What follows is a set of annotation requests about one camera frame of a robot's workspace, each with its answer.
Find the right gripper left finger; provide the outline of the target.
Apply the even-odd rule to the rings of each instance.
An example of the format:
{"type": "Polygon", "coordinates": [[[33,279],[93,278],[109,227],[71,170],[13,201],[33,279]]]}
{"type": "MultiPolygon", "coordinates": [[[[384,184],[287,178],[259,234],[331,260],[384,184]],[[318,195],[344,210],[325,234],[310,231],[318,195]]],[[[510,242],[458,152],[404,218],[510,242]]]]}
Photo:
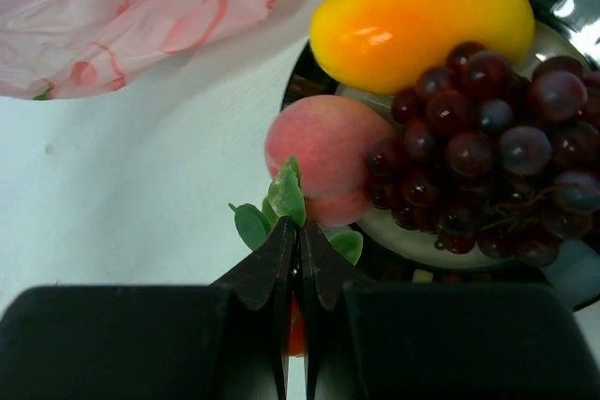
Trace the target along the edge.
{"type": "Polygon", "coordinates": [[[282,399],[295,226],[207,286],[39,286],[1,319],[5,399],[282,399]]]}

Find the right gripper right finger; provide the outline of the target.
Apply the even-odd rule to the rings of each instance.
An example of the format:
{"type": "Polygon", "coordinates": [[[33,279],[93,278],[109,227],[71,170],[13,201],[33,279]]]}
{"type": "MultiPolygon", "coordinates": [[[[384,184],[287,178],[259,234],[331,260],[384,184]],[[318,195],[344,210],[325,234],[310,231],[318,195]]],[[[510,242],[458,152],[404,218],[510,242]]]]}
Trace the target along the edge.
{"type": "Polygon", "coordinates": [[[549,288],[378,282],[299,231],[310,399],[595,399],[599,370],[549,288]]]}

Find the red fake fruit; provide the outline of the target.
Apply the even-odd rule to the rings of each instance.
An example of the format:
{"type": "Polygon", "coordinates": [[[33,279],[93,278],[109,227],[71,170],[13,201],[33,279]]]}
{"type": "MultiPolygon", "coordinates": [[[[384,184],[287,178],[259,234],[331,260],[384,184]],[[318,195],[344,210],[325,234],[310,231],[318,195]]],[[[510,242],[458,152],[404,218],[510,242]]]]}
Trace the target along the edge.
{"type": "MultiPolygon", "coordinates": [[[[251,203],[229,205],[237,233],[252,251],[266,242],[280,218],[289,217],[296,226],[307,222],[308,210],[301,193],[301,171],[296,157],[289,156],[281,168],[283,173],[272,180],[261,207],[251,203]]],[[[345,228],[329,235],[327,240],[351,264],[360,259],[364,238],[359,232],[345,228]]]]}

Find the pink fake peach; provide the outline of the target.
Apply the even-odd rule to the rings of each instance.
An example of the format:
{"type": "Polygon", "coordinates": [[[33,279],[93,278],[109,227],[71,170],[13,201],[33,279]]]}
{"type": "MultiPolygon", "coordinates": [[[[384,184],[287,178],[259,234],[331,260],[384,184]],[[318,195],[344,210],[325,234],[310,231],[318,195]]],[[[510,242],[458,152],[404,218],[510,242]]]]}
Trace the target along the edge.
{"type": "Polygon", "coordinates": [[[294,156],[308,217],[325,228],[341,227],[370,209],[368,149],[395,136],[385,119],[357,100],[309,96],[293,102],[270,125],[264,158],[275,176],[294,156]]]}

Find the dark red fake grapes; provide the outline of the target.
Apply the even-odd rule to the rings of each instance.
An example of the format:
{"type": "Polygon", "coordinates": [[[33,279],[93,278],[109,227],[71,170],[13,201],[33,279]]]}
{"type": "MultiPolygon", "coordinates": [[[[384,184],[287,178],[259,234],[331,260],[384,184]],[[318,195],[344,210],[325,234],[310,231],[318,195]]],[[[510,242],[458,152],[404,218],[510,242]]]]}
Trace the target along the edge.
{"type": "Polygon", "coordinates": [[[476,41],[394,98],[398,135],[372,146],[361,231],[444,268],[554,262],[599,244],[599,74],[568,55],[524,77],[476,41]]]}

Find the orange fake fruit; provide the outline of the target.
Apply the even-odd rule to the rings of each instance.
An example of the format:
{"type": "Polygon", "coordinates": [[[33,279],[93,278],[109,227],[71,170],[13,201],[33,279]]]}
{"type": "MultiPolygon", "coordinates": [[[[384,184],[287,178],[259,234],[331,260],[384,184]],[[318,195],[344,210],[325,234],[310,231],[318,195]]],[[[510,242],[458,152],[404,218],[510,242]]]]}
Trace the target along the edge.
{"type": "Polygon", "coordinates": [[[309,45],[320,68],[359,91],[391,96],[476,41],[515,63],[532,46],[528,0],[325,0],[309,45]]]}

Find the pink plastic bag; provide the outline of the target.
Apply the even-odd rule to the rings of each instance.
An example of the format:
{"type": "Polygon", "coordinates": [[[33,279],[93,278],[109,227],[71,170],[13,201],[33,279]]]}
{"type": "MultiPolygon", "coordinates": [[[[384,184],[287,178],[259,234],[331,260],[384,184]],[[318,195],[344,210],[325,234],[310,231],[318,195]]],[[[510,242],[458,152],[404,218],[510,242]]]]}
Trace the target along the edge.
{"type": "Polygon", "coordinates": [[[212,52],[308,0],[1,0],[1,93],[72,99],[118,91],[165,59],[212,52]]]}

